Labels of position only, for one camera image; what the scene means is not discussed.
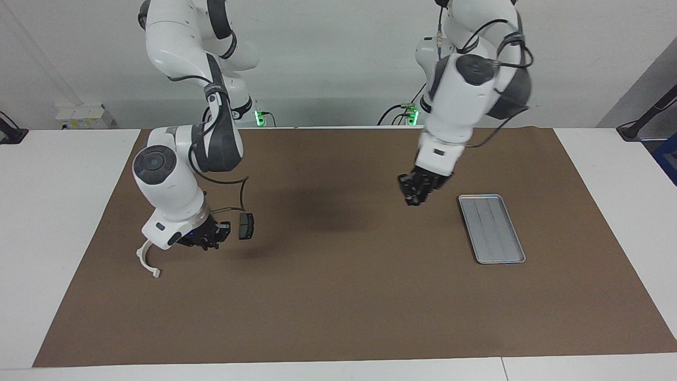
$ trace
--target silver rectangular tray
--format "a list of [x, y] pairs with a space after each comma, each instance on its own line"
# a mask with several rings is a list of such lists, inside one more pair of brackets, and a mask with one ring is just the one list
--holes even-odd
[[479, 263], [522, 263], [527, 257], [500, 195], [458, 198]]

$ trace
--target white table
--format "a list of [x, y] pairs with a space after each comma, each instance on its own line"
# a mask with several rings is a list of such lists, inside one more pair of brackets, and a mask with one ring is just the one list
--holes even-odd
[[[676, 334], [677, 187], [611, 129], [556, 132]], [[0, 146], [0, 380], [677, 380], [677, 354], [27, 369], [138, 133], [33, 131]]]

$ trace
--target brown mat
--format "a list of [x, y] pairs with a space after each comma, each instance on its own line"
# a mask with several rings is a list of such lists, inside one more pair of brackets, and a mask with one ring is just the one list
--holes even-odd
[[[254, 239], [154, 248], [153, 279], [128, 163], [35, 366], [677, 352], [552, 130], [468, 150], [419, 208], [395, 180], [416, 130], [242, 135], [242, 165], [215, 177], [252, 176]], [[201, 184], [214, 208], [236, 202], [237, 186]], [[504, 197], [526, 263], [474, 261], [463, 193]]]

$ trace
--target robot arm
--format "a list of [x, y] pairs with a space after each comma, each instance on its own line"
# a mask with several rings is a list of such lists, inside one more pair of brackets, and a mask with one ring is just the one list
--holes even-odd
[[444, 24], [448, 39], [438, 42], [427, 37], [416, 49], [416, 60], [428, 79], [420, 103], [429, 116], [415, 167], [398, 179], [407, 204], [414, 206], [425, 202], [429, 193], [452, 176], [482, 116], [514, 117], [527, 109], [531, 94], [526, 69], [530, 53], [514, 3], [441, 2], [448, 10]]
[[[190, 81], [204, 90], [213, 117], [199, 125], [154, 129], [147, 147], [134, 160], [134, 177], [141, 192], [156, 208], [142, 233], [156, 246], [174, 243], [219, 247], [230, 223], [210, 215], [194, 173], [233, 170], [244, 153], [235, 120], [253, 107], [244, 81], [225, 76], [219, 57], [230, 67], [253, 68], [255, 50], [240, 43], [228, 24], [224, 0], [146, 0], [139, 23], [146, 30], [146, 50], [153, 65], [172, 81]], [[232, 108], [233, 102], [241, 106]], [[241, 239], [253, 232], [253, 218]]]

